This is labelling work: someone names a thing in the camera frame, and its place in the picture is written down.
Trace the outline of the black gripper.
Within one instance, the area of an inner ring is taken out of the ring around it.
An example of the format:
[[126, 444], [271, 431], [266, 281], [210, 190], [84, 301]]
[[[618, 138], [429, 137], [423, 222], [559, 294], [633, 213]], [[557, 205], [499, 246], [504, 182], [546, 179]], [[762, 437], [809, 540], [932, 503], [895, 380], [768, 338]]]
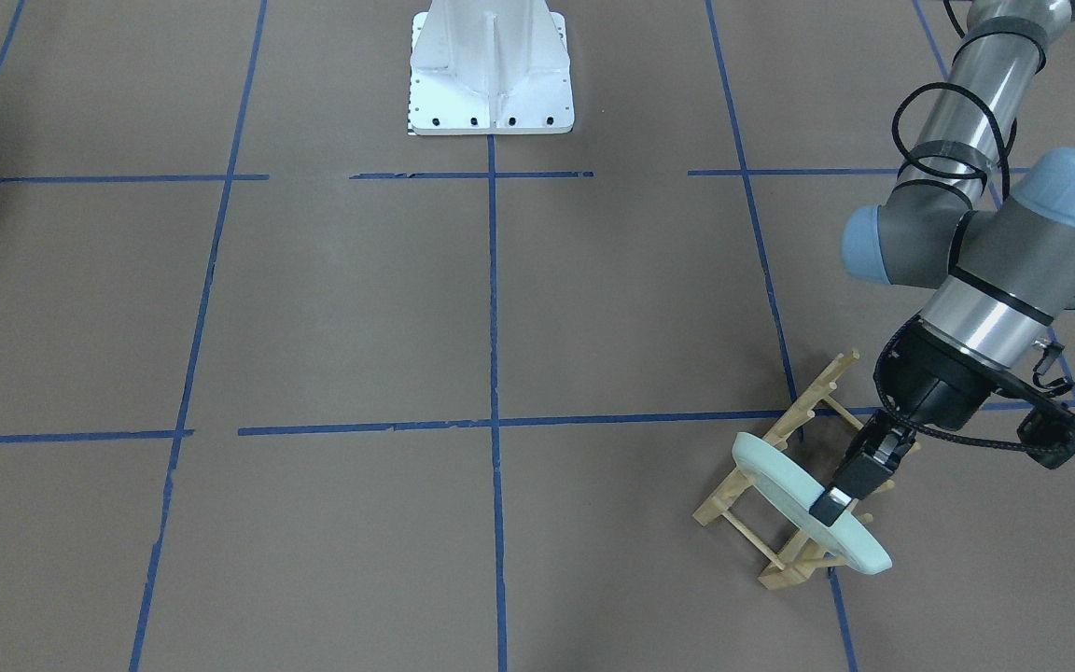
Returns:
[[831, 527], [852, 500], [895, 475], [917, 433], [951, 438], [995, 394], [1020, 399], [1024, 383], [955, 348], [918, 317], [887, 341], [874, 364], [873, 383], [883, 416], [855, 434], [833, 477], [809, 505], [809, 515]]

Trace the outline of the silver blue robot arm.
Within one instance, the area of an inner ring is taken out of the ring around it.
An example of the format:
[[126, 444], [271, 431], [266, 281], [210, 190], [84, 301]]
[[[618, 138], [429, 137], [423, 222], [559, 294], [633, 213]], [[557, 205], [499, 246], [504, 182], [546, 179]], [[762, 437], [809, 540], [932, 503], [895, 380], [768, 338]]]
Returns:
[[917, 435], [1015, 451], [1047, 469], [1075, 455], [1072, 378], [1046, 378], [1048, 337], [1075, 311], [1075, 148], [1049, 151], [1012, 182], [1018, 110], [1075, 1], [974, 1], [935, 102], [913, 144], [892, 128], [895, 186], [842, 234], [849, 275], [931, 289], [890, 337], [873, 383], [880, 408], [809, 513], [835, 523], [893, 476]]

